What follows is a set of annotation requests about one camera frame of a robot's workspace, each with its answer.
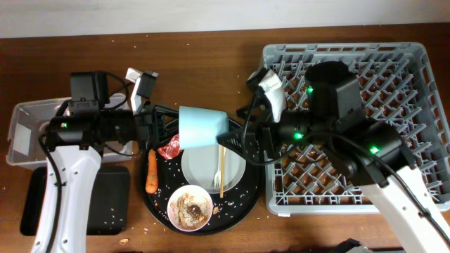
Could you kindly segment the light blue cup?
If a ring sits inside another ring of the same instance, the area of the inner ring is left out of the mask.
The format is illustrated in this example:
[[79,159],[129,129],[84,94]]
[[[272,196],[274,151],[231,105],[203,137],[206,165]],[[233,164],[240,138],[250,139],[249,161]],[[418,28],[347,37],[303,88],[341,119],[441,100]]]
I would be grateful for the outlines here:
[[179,141],[182,150],[218,144],[217,137],[229,132],[229,118],[223,111],[181,106]]

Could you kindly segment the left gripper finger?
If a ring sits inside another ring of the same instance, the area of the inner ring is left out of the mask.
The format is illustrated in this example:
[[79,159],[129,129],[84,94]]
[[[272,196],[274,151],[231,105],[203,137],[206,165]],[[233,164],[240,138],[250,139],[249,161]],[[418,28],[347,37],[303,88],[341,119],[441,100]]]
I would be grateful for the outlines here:
[[154,105],[154,113],[157,117],[167,116],[172,118],[178,118],[179,112],[172,108],[168,108],[164,105]]
[[168,124],[162,127],[158,127],[155,134],[155,144],[160,145],[170,141],[173,136],[178,134],[179,128],[177,124]]

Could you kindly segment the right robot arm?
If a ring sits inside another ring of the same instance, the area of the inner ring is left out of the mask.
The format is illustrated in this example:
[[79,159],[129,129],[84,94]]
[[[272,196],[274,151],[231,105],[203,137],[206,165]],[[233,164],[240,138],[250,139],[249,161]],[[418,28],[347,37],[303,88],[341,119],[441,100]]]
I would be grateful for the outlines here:
[[406,252],[448,252],[449,225],[397,130],[366,115],[359,78],[340,61],[310,66],[309,107],[290,111],[278,76],[263,68],[248,79],[251,104],[219,145],[259,167],[288,159],[301,145],[320,145],[326,159],[384,216]]

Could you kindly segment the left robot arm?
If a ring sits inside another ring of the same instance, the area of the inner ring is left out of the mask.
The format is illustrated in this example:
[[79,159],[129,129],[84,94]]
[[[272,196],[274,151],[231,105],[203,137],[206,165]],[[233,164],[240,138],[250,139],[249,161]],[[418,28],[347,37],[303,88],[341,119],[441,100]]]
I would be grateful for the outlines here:
[[156,72],[127,70],[121,83],[124,89],[134,86],[125,96],[129,110],[106,107],[110,76],[104,71],[71,74],[70,99],[38,138],[47,176],[33,252],[85,252],[91,194],[107,143],[135,141],[147,154],[174,135],[163,119],[176,117],[176,110],[148,101]]

